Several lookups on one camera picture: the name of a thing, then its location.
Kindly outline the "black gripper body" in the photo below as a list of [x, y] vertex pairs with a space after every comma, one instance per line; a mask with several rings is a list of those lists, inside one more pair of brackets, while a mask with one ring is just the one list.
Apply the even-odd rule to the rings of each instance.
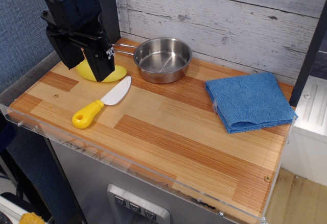
[[57, 51], [76, 46], [109, 51], [112, 45], [100, 24], [100, 0], [44, 0], [48, 11], [42, 18], [48, 23], [47, 36]]

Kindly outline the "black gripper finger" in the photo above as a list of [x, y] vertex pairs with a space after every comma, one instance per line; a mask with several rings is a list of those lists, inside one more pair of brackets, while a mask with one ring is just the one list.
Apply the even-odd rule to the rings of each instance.
[[46, 35], [61, 61], [68, 69], [76, 67], [84, 60], [82, 50], [70, 41], [69, 35], [61, 34], [50, 26], [46, 28]]
[[115, 71], [112, 46], [108, 49], [102, 49], [91, 45], [84, 49], [84, 54], [97, 82], [103, 81]]

